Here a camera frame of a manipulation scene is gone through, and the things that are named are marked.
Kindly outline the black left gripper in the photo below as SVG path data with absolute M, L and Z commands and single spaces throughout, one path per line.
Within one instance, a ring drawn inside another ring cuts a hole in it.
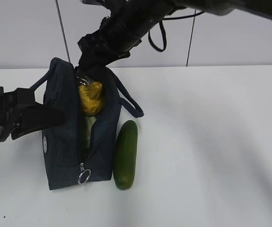
M 30 133 L 64 123 L 62 110 L 35 104 L 35 91 L 16 88 L 4 92 L 0 86 L 0 142 L 16 140 Z

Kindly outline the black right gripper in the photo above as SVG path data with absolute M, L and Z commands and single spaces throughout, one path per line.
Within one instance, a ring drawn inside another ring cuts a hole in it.
M 127 31 L 122 23 L 105 17 L 98 30 L 78 41 L 81 57 L 78 66 L 90 69 L 96 65 L 106 66 L 114 61 L 130 57 L 130 50 L 141 43 L 141 38 Z

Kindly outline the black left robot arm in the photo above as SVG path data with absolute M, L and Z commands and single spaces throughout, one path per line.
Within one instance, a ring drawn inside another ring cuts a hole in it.
M 0 86 L 0 143 L 16 140 L 36 131 L 50 130 L 65 124 L 64 112 L 46 102 L 36 101 L 35 92 L 43 83 L 50 83 L 62 66 L 69 63 L 55 57 L 48 71 L 32 86 L 5 92 Z

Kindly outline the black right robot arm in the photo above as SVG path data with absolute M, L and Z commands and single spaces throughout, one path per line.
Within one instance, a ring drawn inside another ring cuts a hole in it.
M 128 58 L 130 50 L 156 24 L 172 20 L 171 15 L 187 8 L 224 16 L 235 9 L 272 20 L 272 0 L 84 0 L 83 4 L 103 6 L 111 14 L 97 31 L 78 41 L 82 52 L 78 66 L 83 70 L 106 66 Z

